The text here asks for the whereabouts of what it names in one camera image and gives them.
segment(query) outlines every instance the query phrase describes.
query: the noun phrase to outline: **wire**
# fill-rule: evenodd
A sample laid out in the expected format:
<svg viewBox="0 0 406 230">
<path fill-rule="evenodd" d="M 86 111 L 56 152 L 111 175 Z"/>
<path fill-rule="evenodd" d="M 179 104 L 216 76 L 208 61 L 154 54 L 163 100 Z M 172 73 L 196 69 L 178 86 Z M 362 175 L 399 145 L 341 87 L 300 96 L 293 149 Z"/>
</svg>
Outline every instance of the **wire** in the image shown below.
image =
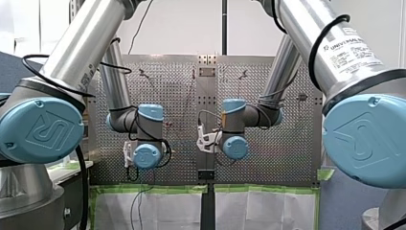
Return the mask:
<svg viewBox="0 0 406 230">
<path fill-rule="evenodd" d="M 126 68 L 126 67 L 122 67 L 122 66 L 119 66 L 119 65 L 113 65 L 113 64 L 109 64 L 109 63 L 105 63 L 105 62 L 101 62 L 101 65 L 104 65 L 104 66 L 107 66 L 107 67 L 110 67 L 110 68 L 114 68 L 114 69 L 125 70 L 125 72 L 123 73 L 125 75 L 132 73 L 131 69 Z"/>
<path fill-rule="evenodd" d="M 6 103 L 6 101 L 7 101 L 7 99 L 8 99 L 9 97 L 10 97 L 10 95 L 8 95 L 8 96 L 3 96 L 3 98 L 0 99 L 0 107 L 3 106 L 3 105 Z"/>
<path fill-rule="evenodd" d="M 139 128 L 143 133 L 145 133 L 145 134 L 146 134 L 149 138 L 151 138 L 153 141 L 157 141 L 157 142 L 164 143 L 165 147 L 167 148 L 166 154 L 169 156 L 169 157 L 168 157 L 168 160 L 167 160 L 164 164 L 158 165 L 158 166 L 156 166 L 155 168 L 162 168 L 162 167 L 165 167 L 165 166 L 169 163 L 170 159 L 172 158 L 172 148 L 170 147 L 169 141 L 166 140 L 166 139 L 164 139 L 164 138 L 161 138 L 161 139 L 156 138 L 156 137 L 152 136 L 151 134 L 149 134 L 147 131 L 145 131 L 145 130 L 140 126 L 140 124 L 139 124 L 139 122 L 138 122 L 138 107 L 137 107 L 137 106 L 134 106 L 134 105 L 132 105 L 131 107 L 133 107 L 133 108 L 135 108 L 135 109 L 134 109 L 134 119 L 132 120 L 131 125 L 130 125 L 130 127 L 129 127 L 128 139 L 129 139 L 130 141 L 139 141 L 139 140 L 140 140 L 139 138 L 132 138 L 132 137 L 131 137 L 131 130 L 132 130 L 132 128 L 134 127 L 134 124 L 136 124 L 136 125 L 137 125 L 137 128 Z"/>
<path fill-rule="evenodd" d="M 260 98 L 260 99 L 269 98 L 269 97 L 272 97 L 272 96 L 274 96 L 274 95 L 277 95 L 277 94 L 283 92 L 284 90 L 286 90 L 286 89 L 293 83 L 293 81 L 295 81 L 295 79 L 296 79 L 297 76 L 298 76 L 298 75 L 295 74 L 295 76 L 284 86 L 283 89 L 280 89 L 280 90 L 278 90 L 278 91 L 276 91 L 276 92 L 273 92 L 273 93 L 271 93 L 271 94 L 268 94 L 268 95 L 260 96 L 259 98 Z"/>
<path fill-rule="evenodd" d="M 82 201 L 82 213 L 81 213 L 81 220 L 80 220 L 80 230 L 86 230 L 87 227 L 87 218 L 88 218 L 88 211 L 89 211 L 89 184 L 87 181 L 87 169 L 86 169 L 86 162 L 84 161 L 84 155 L 81 151 L 80 146 L 77 146 L 76 153 L 78 156 L 79 166 L 80 166 L 80 173 L 81 173 L 81 189 L 83 192 L 83 201 Z"/>
<path fill-rule="evenodd" d="M 147 6 L 146 12 L 144 12 L 144 16 L 143 16 L 143 18 L 141 18 L 140 24 L 138 25 L 137 32 L 135 33 L 134 36 L 132 36 L 131 46 L 129 47 L 128 54 L 131 54 L 132 47 L 134 46 L 135 37 L 137 37 L 138 33 L 139 33 L 140 30 L 141 30 L 141 27 L 143 26 L 144 19 L 146 19 L 146 16 L 147 16 L 147 14 L 148 14 L 148 11 L 149 11 L 150 6 L 152 5 L 152 2 L 153 2 L 153 0 L 150 0 L 149 4 L 148 4 L 148 6 Z"/>
<path fill-rule="evenodd" d="M 84 92 L 78 91 L 78 90 L 76 90 L 76 89 L 73 89 L 73 88 L 64 86 L 64 85 L 62 85 L 62 84 L 59 84 L 59 83 L 57 83 L 57 82 L 55 82 L 55 81 L 53 81 L 53 80 L 51 80 L 51 79 L 49 79 L 49 78 L 43 76 L 43 75 L 42 75 L 41 73 L 39 73 L 36 69 L 34 69 L 34 68 L 31 66 L 31 64 L 28 63 L 28 59 L 30 59 L 30 58 L 48 58 L 48 57 L 49 57 L 49 55 L 26 55 L 26 56 L 24 56 L 24 57 L 22 58 L 22 62 L 23 62 L 23 65 L 24 65 L 31 73 L 33 73 L 33 74 L 36 75 L 37 77 L 41 78 L 41 79 L 44 80 L 45 82 L 47 82 L 47 83 L 49 83 L 49 84 L 51 84 L 51 85 L 53 85 L 53 86 L 55 86 L 55 87 L 57 87 L 57 88 L 61 88 L 61 89 L 63 89 L 63 90 L 66 90 L 66 91 L 71 92 L 71 93 L 74 93 L 74 94 L 81 95 L 81 96 L 83 96 L 83 97 L 88 97 L 88 98 L 95 98 L 95 97 L 96 97 L 96 96 L 94 96 L 94 95 L 92 95 L 92 94 L 84 93 Z M 131 69 L 125 68 L 125 67 L 122 67 L 122 66 L 113 65 L 113 64 L 109 64 L 109 63 L 105 63 L 105 62 L 101 62 L 101 65 L 104 65 L 104 66 L 107 66 L 107 67 L 110 67 L 110 68 L 125 70 L 126 72 L 124 72 L 124 74 L 131 74 L 131 73 L 132 73 Z"/>
<path fill-rule="evenodd" d="M 134 210 L 135 200 L 137 200 L 138 196 L 141 196 L 142 193 L 146 193 L 146 192 L 152 190 L 152 189 L 154 188 L 154 186 L 155 186 L 155 179 L 156 179 L 155 170 L 153 170 L 152 173 L 153 173 L 153 181 L 152 181 L 151 187 L 149 187 L 148 189 L 145 189 L 145 190 L 142 190 L 142 191 L 138 192 L 138 194 L 135 195 L 134 199 L 132 200 L 132 203 L 131 203 L 131 210 L 130 210 L 130 216 L 129 216 L 129 217 L 130 217 L 130 221 L 131 221 L 131 228 L 132 228 L 132 230 L 135 230 L 134 221 L 133 221 L 133 210 Z M 142 200 L 139 199 L 139 202 L 138 202 L 138 219 L 139 219 L 139 221 L 140 221 L 141 230 L 143 230 L 144 226 L 143 226 L 143 221 L 142 221 L 142 218 L 141 218 L 141 202 L 142 202 Z"/>
<path fill-rule="evenodd" d="M 219 133 L 222 129 L 223 129 L 223 127 L 220 126 L 220 128 L 219 128 L 218 131 L 217 131 L 217 133 L 215 134 L 215 138 L 214 138 L 214 148 L 213 148 L 214 160 L 215 160 L 215 162 L 216 162 L 219 166 L 221 166 L 221 167 L 230 167 L 230 166 L 233 166 L 233 165 L 236 163 L 236 160 L 233 160 L 233 161 L 232 161 L 230 164 L 228 164 L 228 165 L 223 164 L 220 160 L 218 160 L 217 153 L 215 152 L 215 146 L 218 146 L 218 143 L 216 142 L 217 137 L 218 137 L 218 133 Z"/>
<path fill-rule="evenodd" d="M 406 224 L 406 218 L 403 218 L 403 219 L 389 225 L 388 227 L 384 228 L 383 230 L 395 230 L 405 224 Z"/>
<path fill-rule="evenodd" d="M 129 167 L 125 168 L 125 174 L 126 174 L 128 181 L 136 182 L 138 180 L 138 177 L 140 177 L 140 171 L 138 170 L 138 168 L 135 168 L 135 169 L 136 169 L 136 177 L 135 177 L 135 179 L 133 179 L 133 178 L 131 178 L 131 175 L 129 174 Z"/>
<path fill-rule="evenodd" d="M 199 111 L 199 113 L 198 113 L 198 115 L 197 115 L 197 122 L 198 122 L 199 124 L 201 124 L 200 115 L 201 115 L 202 113 L 210 114 L 210 115 L 212 115 L 212 116 L 215 116 L 217 119 L 221 120 L 221 117 L 218 116 L 217 114 L 215 114 L 215 113 L 213 113 L 213 112 L 211 112 L 211 111 L 209 111 L 209 110 L 202 109 L 202 110 Z"/>
<path fill-rule="evenodd" d="M 53 81 L 53 80 L 51 80 L 51 79 L 49 79 L 49 78 L 43 76 L 43 75 L 40 74 L 38 71 L 36 71 L 36 70 L 28 63 L 28 61 L 27 61 L 27 60 L 30 59 L 30 58 L 48 58 L 48 57 L 49 57 L 49 55 L 26 55 L 26 56 L 24 56 L 24 57 L 22 58 L 22 61 L 23 61 L 23 65 L 24 65 L 31 73 L 33 73 L 33 74 L 36 75 L 37 77 L 41 78 L 41 79 L 44 80 L 45 82 L 47 82 L 47 83 L 49 83 L 49 84 L 51 84 L 51 85 L 53 85 L 53 86 L 55 86 L 55 87 L 57 87 L 57 88 L 64 89 L 64 90 L 66 90 L 66 91 L 68 91 L 68 92 L 71 92 L 71 93 L 74 93 L 74 94 L 78 94 L 78 95 L 81 95 L 81 96 L 83 96 L 83 97 L 89 97 L 89 98 L 94 98 L 94 97 L 95 97 L 95 96 L 92 95 L 92 94 L 84 93 L 84 92 L 81 92 L 81 91 L 72 89 L 72 88 L 70 88 L 70 87 L 61 85 L 61 84 L 59 84 L 59 83 L 56 83 L 55 81 Z"/>
<path fill-rule="evenodd" d="M 317 52 L 319 50 L 320 44 L 322 44 L 323 39 L 329 33 L 329 31 L 336 25 L 342 22 L 350 22 L 350 16 L 347 14 L 342 14 L 328 23 L 320 32 L 317 39 L 314 41 L 313 46 L 311 47 L 310 56 L 308 58 L 308 75 L 310 76 L 311 82 L 316 88 L 320 89 L 320 85 L 316 80 L 316 75 L 314 71 L 314 62 L 316 60 Z"/>
<path fill-rule="evenodd" d="M 262 108 L 260 108 L 256 103 L 248 103 L 247 105 L 257 109 L 266 118 L 266 120 L 268 121 L 269 126 L 267 126 L 267 127 L 261 127 L 260 126 L 259 128 L 262 129 L 262 130 L 268 130 L 272 126 L 272 120 L 268 116 L 268 114 Z"/>
<path fill-rule="evenodd" d="M 272 0 L 272 2 L 271 2 L 271 11 L 272 11 L 272 14 L 273 14 L 274 22 L 277 25 L 278 29 L 280 29 L 284 34 L 286 34 L 286 30 L 281 25 L 281 23 L 278 21 L 277 6 L 276 6 L 276 3 L 275 3 L 275 0 Z"/>
</svg>

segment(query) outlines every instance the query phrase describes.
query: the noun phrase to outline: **metal post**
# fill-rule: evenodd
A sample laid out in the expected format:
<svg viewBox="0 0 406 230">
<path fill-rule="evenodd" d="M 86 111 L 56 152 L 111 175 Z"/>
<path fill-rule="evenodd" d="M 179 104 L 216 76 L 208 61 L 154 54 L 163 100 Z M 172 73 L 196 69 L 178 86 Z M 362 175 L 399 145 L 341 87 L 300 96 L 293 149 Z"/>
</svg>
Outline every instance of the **metal post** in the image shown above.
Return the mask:
<svg viewBox="0 0 406 230">
<path fill-rule="evenodd" d="M 124 17 L 121 1 L 86 1 L 41 74 L 85 92 Z"/>
<path fill-rule="evenodd" d="M 228 11 L 228 0 L 223 1 L 223 14 L 222 14 L 222 54 L 227 55 L 227 11 Z"/>
<path fill-rule="evenodd" d="M 298 50 L 288 35 L 284 35 L 277 52 L 271 73 L 259 96 L 261 104 L 278 108 L 284 97 L 287 84 L 298 72 L 301 58 Z"/>
</svg>

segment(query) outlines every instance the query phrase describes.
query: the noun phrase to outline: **light blue joint cap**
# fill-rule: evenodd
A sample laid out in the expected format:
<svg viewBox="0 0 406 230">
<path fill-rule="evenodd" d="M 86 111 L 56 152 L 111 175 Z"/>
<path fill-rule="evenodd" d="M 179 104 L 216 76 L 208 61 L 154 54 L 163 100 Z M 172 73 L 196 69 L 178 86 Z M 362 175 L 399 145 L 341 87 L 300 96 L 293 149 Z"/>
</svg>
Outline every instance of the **light blue joint cap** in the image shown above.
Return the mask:
<svg viewBox="0 0 406 230">
<path fill-rule="evenodd" d="M 47 164 L 70 154 L 83 137 L 78 110 L 61 99 L 35 98 L 0 119 L 0 151 L 15 162 Z"/>
<path fill-rule="evenodd" d="M 275 122 L 275 124 L 273 126 L 280 125 L 282 121 L 283 121 L 283 108 L 280 108 L 280 112 L 279 112 L 279 115 L 278 115 L 278 120 Z"/>
<path fill-rule="evenodd" d="M 155 168 L 161 160 L 161 151 L 150 144 L 142 144 L 134 152 L 134 166 L 141 170 Z"/>
<path fill-rule="evenodd" d="M 247 102 L 243 99 L 226 99 L 223 101 L 223 111 L 225 114 L 230 114 L 244 109 Z"/>
<path fill-rule="evenodd" d="M 142 103 L 138 106 L 138 113 L 155 122 L 164 121 L 164 108 L 159 104 Z"/>
<path fill-rule="evenodd" d="M 105 118 L 105 124 L 108 126 L 108 128 L 112 131 L 115 131 L 113 126 L 111 126 L 111 115 L 110 113 L 107 115 L 107 117 Z"/>
<path fill-rule="evenodd" d="M 241 136 L 233 136 L 223 144 L 224 153 L 234 160 L 240 160 L 248 154 L 248 142 Z"/>
<path fill-rule="evenodd" d="M 380 188 L 406 188 L 406 100 L 364 94 L 335 105 L 324 122 L 324 145 L 348 176 Z"/>
</svg>

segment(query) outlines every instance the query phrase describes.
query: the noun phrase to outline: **robotic arm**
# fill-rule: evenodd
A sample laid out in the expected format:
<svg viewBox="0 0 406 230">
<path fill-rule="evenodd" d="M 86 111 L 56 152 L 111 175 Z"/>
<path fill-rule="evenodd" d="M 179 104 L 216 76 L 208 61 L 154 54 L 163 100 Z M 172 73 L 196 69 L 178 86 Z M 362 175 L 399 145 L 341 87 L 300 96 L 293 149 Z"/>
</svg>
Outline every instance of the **robotic arm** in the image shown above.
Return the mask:
<svg viewBox="0 0 406 230">
<path fill-rule="evenodd" d="M 101 60 L 122 65 L 113 38 L 139 2 L 86 1 L 37 76 L 15 87 L 0 107 L 0 155 L 6 166 L 46 164 L 75 149 L 83 134 L 82 96 L 90 96 L 87 87 Z M 137 133 L 134 163 L 141 169 L 155 167 L 162 158 L 162 106 L 132 106 L 124 74 L 104 65 L 100 69 L 109 98 L 107 123 L 117 132 Z"/>
<path fill-rule="evenodd" d="M 294 44 L 286 55 L 301 55 L 327 98 L 323 140 L 333 162 L 363 183 L 404 188 L 406 70 L 387 68 L 328 1 L 260 2 Z"/>
<path fill-rule="evenodd" d="M 268 83 L 255 106 L 241 99 L 225 100 L 221 137 L 207 134 L 212 138 L 199 139 L 200 149 L 209 151 L 213 142 L 218 144 L 214 150 L 233 159 L 243 158 L 248 152 L 246 127 L 270 127 L 281 121 L 279 103 L 302 58 L 308 63 L 313 84 L 327 98 L 324 145 L 337 167 L 375 187 L 406 187 L 406 142 L 402 138 L 406 132 L 406 70 L 387 68 L 350 26 L 350 17 L 337 15 L 328 1 L 259 2 L 286 32 Z"/>
</svg>

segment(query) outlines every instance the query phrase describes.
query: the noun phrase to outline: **white fabric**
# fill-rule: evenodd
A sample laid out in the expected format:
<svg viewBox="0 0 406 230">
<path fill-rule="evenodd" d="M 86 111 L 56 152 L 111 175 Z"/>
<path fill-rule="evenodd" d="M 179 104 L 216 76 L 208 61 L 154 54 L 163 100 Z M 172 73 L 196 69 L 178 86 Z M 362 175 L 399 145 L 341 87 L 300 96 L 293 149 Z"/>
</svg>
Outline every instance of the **white fabric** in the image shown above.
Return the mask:
<svg viewBox="0 0 406 230">
<path fill-rule="evenodd" d="M 131 203 L 137 194 L 99 195 L 95 208 L 95 230 L 131 230 Z M 133 208 L 135 229 L 141 229 L 137 198 Z M 143 194 L 141 219 L 145 230 L 200 230 L 201 194 Z"/>
<path fill-rule="evenodd" d="M 313 230 L 315 195 L 216 193 L 216 230 Z"/>
<path fill-rule="evenodd" d="M 14 23 L 11 0 L 0 0 L 0 52 L 14 54 Z"/>
</svg>

